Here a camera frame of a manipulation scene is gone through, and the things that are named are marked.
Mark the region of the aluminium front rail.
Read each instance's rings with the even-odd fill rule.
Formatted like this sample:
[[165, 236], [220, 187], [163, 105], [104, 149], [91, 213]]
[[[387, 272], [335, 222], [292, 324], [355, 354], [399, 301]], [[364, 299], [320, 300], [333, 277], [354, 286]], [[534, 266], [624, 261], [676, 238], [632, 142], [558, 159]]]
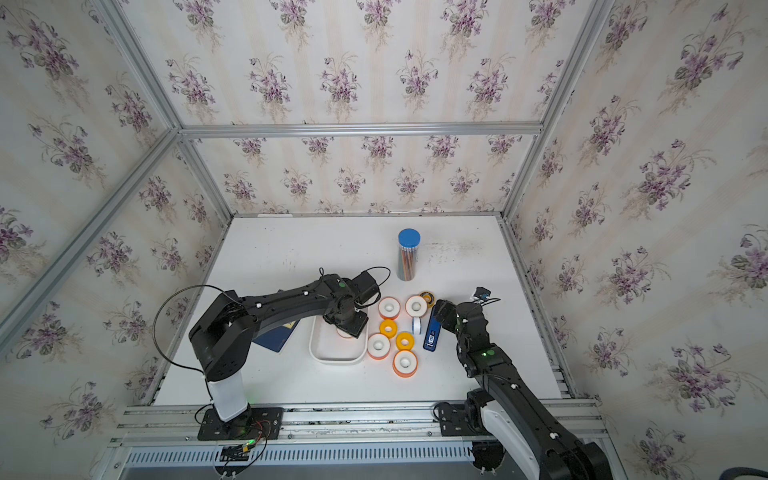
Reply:
[[253, 447], [249, 434], [198, 439], [203, 415], [197, 405], [126, 408], [107, 444], [115, 469], [471, 461], [494, 439], [429, 401], [286, 404], [266, 428], [270, 439]]

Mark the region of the orange sealing tape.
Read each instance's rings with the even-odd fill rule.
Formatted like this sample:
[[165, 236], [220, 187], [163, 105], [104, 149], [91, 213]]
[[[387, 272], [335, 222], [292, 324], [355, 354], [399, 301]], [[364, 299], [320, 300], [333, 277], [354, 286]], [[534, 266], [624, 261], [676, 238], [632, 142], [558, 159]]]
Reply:
[[342, 337], [342, 338], [344, 338], [344, 339], [353, 339], [353, 338], [356, 338], [354, 335], [352, 335], [352, 334], [350, 334], [350, 333], [348, 333], [348, 332], [346, 332], [346, 331], [344, 331], [344, 330], [342, 330], [342, 329], [340, 329], [340, 328], [336, 328], [336, 332], [337, 332], [337, 334], [338, 334], [340, 337]]
[[410, 378], [418, 369], [418, 358], [411, 350], [399, 350], [393, 358], [392, 368], [397, 376]]
[[382, 298], [378, 303], [378, 313], [384, 320], [395, 320], [400, 312], [400, 302], [394, 297]]
[[390, 353], [391, 340], [384, 334], [375, 333], [368, 338], [367, 354], [374, 360], [384, 360]]
[[405, 302], [405, 312], [411, 318], [422, 318], [426, 315], [429, 306], [427, 301], [420, 295], [413, 295]]

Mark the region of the orange sealing tape bottom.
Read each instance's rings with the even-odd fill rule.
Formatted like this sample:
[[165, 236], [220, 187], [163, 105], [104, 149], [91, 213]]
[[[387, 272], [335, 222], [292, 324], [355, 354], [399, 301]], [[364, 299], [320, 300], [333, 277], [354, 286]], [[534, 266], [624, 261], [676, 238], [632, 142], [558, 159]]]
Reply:
[[410, 378], [418, 369], [418, 358], [411, 350], [399, 350], [393, 358], [392, 368], [397, 376]]

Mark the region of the yellow sealing tape right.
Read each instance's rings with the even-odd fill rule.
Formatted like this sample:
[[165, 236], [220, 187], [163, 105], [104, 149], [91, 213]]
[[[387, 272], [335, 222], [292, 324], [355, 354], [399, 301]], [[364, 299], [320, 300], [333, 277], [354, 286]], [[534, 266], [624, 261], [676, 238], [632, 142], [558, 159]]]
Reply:
[[400, 351], [402, 351], [402, 350], [408, 350], [408, 351], [412, 350], [413, 346], [414, 346], [414, 343], [415, 343], [415, 341], [414, 341], [413, 335], [411, 333], [407, 332], [407, 331], [400, 332], [395, 337], [396, 348], [398, 350], [400, 350]]

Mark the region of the yellow sealing tape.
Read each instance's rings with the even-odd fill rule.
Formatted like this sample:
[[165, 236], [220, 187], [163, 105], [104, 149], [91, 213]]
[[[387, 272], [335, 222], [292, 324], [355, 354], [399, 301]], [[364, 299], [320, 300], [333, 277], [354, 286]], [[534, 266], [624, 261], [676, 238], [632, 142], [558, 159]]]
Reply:
[[400, 350], [400, 351], [402, 351], [402, 350], [408, 350], [408, 351], [412, 350], [413, 346], [414, 346], [414, 343], [415, 343], [415, 341], [414, 341], [413, 335], [411, 333], [407, 332], [407, 331], [400, 332], [395, 337], [396, 348], [398, 350]]
[[387, 338], [392, 339], [398, 334], [398, 325], [392, 319], [385, 319], [380, 323], [379, 332]]

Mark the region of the blue book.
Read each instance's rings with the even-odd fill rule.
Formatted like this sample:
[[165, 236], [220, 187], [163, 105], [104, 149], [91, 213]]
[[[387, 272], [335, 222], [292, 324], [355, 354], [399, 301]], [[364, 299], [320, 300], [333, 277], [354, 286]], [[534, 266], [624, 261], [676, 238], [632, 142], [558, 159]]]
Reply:
[[298, 321], [285, 324], [272, 324], [269, 328], [261, 327], [252, 339], [252, 343], [274, 353], [279, 353], [298, 326]]

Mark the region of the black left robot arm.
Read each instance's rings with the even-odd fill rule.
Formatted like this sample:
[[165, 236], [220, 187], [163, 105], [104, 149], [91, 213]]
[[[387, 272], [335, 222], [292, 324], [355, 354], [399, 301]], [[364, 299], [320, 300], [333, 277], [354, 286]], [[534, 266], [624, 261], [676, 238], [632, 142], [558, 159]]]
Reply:
[[367, 308], [382, 299], [381, 283], [363, 270], [353, 278], [319, 271], [306, 285], [276, 293], [240, 296], [208, 284], [218, 296], [188, 332], [199, 362], [185, 365], [203, 375], [218, 419], [229, 423], [249, 409], [241, 370], [253, 341], [288, 323], [321, 317], [327, 324], [358, 338], [368, 323]]

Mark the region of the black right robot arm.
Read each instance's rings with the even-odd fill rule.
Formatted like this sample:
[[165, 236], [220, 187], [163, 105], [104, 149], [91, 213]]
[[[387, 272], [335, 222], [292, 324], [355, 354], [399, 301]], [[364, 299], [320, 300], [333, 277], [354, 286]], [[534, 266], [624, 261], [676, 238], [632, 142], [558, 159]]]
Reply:
[[490, 340], [483, 311], [490, 302], [438, 300], [432, 310], [431, 318], [455, 335], [459, 363], [478, 384], [462, 404], [434, 405], [441, 435], [492, 436], [492, 441], [473, 444], [480, 469], [493, 470], [510, 455], [527, 479], [611, 479], [604, 451], [563, 426], [525, 384], [511, 358]]

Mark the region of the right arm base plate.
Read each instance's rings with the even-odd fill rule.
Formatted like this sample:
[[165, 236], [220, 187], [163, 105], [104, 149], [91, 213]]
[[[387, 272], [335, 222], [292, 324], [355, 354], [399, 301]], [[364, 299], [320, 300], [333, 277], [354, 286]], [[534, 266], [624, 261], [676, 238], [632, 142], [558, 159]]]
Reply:
[[470, 402], [438, 402], [432, 408], [442, 437], [490, 436], [481, 419], [481, 409]]

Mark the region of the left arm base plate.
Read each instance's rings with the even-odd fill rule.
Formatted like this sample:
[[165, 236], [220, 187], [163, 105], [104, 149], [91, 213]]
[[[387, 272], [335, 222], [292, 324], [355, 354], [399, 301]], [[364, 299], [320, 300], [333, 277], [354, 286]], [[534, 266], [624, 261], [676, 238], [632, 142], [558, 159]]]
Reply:
[[209, 408], [200, 422], [198, 441], [245, 441], [258, 437], [275, 440], [279, 436], [285, 410], [281, 407], [248, 407], [230, 421], [219, 418]]

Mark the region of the blue-capped pencil tube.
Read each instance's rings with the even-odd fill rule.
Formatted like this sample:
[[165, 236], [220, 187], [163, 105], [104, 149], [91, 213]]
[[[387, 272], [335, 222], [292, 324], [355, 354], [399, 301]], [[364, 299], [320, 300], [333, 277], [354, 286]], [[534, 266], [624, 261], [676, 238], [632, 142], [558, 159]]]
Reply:
[[416, 255], [421, 243], [420, 233], [412, 228], [406, 228], [398, 233], [399, 263], [398, 277], [403, 281], [411, 281], [415, 277]]

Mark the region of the yellow sealing tape left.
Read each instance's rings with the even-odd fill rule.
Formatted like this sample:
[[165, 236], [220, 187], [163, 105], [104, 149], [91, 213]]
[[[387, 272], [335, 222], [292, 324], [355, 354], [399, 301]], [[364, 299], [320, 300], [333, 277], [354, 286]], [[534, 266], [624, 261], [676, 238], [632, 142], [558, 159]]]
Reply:
[[398, 325], [392, 319], [385, 319], [380, 323], [379, 332], [387, 338], [392, 339], [398, 334]]

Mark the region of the white storage box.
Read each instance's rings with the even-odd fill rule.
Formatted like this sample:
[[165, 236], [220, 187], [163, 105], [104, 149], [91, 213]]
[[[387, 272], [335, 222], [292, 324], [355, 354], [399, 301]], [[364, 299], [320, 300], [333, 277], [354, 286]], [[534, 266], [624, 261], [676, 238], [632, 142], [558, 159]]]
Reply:
[[368, 331], [368, 326], [365, 326], [359, 337], [347, 336], [335, 326], [326, 323], [321, 316], [316, 316], [309, 339], [309, 354], [320, 364], [357, 364], [367, 353]]

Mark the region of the small yellow black tape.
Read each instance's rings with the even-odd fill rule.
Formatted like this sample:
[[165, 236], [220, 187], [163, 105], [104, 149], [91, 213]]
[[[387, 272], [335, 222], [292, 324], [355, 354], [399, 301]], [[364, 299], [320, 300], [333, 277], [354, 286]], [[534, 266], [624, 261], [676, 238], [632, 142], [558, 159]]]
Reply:
[[435, 303], [435, 296], [432, 292], [422, 291], [419, 293], [419, 296], [425, 300], [428, 306], [431, 306]]

